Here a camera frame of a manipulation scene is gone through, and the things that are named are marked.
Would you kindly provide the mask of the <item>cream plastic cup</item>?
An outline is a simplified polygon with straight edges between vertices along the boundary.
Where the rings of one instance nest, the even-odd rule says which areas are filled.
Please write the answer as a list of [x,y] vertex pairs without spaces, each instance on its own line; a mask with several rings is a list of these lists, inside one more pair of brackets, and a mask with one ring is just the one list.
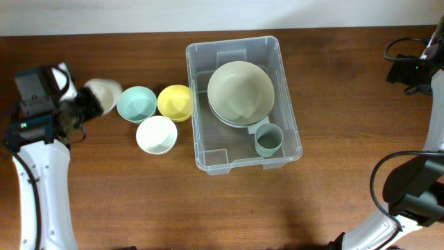
[[103,110],[102,116],[108,114],[122,100],[122,87],[114,80],[93,78],[88,80],[84,86],[89,88],[99,101]]

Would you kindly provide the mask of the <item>grey plastic cup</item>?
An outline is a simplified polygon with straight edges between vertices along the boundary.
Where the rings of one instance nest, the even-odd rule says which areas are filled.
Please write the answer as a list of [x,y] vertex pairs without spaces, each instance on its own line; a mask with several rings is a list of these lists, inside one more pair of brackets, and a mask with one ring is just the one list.
[[255,145],[259,144],[264,148],[272,149],[281,147],[283,142],[283,132],[275,124],[267,123],[261,125],[255,134]]

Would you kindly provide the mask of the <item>cream plate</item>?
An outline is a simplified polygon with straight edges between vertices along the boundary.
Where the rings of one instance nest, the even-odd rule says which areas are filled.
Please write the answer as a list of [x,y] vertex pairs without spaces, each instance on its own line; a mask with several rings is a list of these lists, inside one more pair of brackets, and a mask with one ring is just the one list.
[[263,117],[275,103],[275,90],[268,74],[251,62],[233,61],[220,66],[207,86],[209,103],[223,117],[233,113]]

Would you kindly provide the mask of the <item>beige plate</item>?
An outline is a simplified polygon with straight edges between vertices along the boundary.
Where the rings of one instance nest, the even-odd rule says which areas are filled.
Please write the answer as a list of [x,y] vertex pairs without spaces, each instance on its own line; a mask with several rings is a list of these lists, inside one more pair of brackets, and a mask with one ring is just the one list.
[[254,118],[251,116],[240,115],[237,113],[233,113],[234,117],[226,118],[226,117],[223,117],[219,112],[217,112],[215,110],[215,108],[213,108],[210,103],[209,103],[209,108],[216,118],[218,118],[224,124],[234,127],[234,128],[246,128],[249,126],[256,125],[256,124],[260,123],[263,119],[267,118],[271,114],[271,111],[273,110],[273,108],[271,108],[261,118]]

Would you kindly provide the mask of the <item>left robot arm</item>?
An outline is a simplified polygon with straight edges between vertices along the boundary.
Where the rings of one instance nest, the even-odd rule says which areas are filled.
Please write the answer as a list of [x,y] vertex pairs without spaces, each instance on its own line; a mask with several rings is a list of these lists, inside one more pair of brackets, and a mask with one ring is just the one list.
[[22,100],[13,108],[3,144],[19,180],[21,249],[77,249],[68,169],[71,134],[108,114],[121,97],[115,81],[91,79],[77,89],[66,63],[15,74]]

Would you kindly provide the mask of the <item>green plastic cup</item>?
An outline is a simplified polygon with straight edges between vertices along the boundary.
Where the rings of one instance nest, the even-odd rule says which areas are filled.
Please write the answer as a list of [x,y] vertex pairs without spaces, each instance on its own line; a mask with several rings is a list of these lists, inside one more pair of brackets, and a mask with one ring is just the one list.
[[259,144],[256,144],[255,145],[255,150],[256,150],[256,152],[261,156],[261,157],[264,157],[264,158],[267,158],[267,157],[271,157],[277,150],[279,149],[279,147],[275,147],[275,148],[272,148],[272,149],[268,149],[268,148],[264,148],[264,147],[262,147],[261,145],[259,145]]

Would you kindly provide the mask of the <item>mint green bowl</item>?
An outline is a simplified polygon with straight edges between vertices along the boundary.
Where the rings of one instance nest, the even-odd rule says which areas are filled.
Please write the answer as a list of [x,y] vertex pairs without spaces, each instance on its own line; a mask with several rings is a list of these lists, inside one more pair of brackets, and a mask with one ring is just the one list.
[[117,104],[117,111],[125,120],[141,124],[153,116],[157,110],[157,97],[147,87],[135,86],[123,91],[122,99]]

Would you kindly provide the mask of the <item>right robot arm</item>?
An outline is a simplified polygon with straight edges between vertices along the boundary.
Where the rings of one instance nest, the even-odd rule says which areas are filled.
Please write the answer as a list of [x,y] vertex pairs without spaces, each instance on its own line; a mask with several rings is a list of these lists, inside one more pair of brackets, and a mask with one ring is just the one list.
[[[443,22],[429,39],[419,57],[398,55],[386,81],[406,85],[404,93],[432,96],[432,114],[426,143],[421,151],[399,151],[382,158],[370,175],[370,195],[377,210],[359,227],[342,233],[328,249],[388,249],[408,233],[443,222]],[[375,194],[375,177],[388,160],[411,156],[396,167],[383,187],[383,202]]]

